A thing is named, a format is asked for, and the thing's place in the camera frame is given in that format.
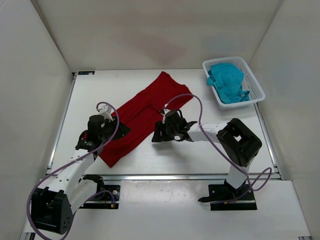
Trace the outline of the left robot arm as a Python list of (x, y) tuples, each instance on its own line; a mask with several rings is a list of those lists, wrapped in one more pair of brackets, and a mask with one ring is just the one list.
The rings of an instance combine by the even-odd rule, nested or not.
[(76, 211), (100, 189), (102, 177), (85, 174), (103, 147), (125, 137), (131, 129), (117, 117), (96, 114), (89, 117), (66, 167), (47, 185), (31, 195), (29, 222), (38, 230), (64, 235), (73, 223)]

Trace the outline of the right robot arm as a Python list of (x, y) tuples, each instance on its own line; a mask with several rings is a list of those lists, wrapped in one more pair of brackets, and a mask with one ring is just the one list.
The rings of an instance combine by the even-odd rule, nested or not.
[(200, 124), (188, 122), (181, 110), (165, 109), (163, 113), (163, 119), (155, 123), (153, 143), (188, 141), (220, 144), (230, 160), (222, 195), (202, 197), (198, 201), (225, 204), (240, 199), (250, 165), (261, 149), (262, 141), (238, 118), (224, 124)]

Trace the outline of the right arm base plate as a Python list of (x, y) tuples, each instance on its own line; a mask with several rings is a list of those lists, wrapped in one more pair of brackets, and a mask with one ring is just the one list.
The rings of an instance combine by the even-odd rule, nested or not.
[(258, 209), (254, 192), (245, 184), (237, 192), (225, 184), (209, 184), (211, 211), (256, 211)]

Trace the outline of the red t shirt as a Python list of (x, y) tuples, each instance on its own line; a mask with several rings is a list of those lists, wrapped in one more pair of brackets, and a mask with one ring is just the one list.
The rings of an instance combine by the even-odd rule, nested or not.
[(161, 72), (150, 85), (117, 109), (120, 122), (129, 127), (130, 132), (121, 139), (113, 139), (104, 147), (100, 158), (112, 168), (154, 132), (155, 122), (163, 119), (160, 113), (163, 106), (181, 94), (190, 95), (191, 91), (168, 73)]

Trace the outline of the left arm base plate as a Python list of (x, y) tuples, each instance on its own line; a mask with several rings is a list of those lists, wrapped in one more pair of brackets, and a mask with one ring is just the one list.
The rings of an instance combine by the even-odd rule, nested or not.
[(105, 184), (103, 192), (84, 203), (81, 209), (117, 210), (120, 203), (121, 185)]

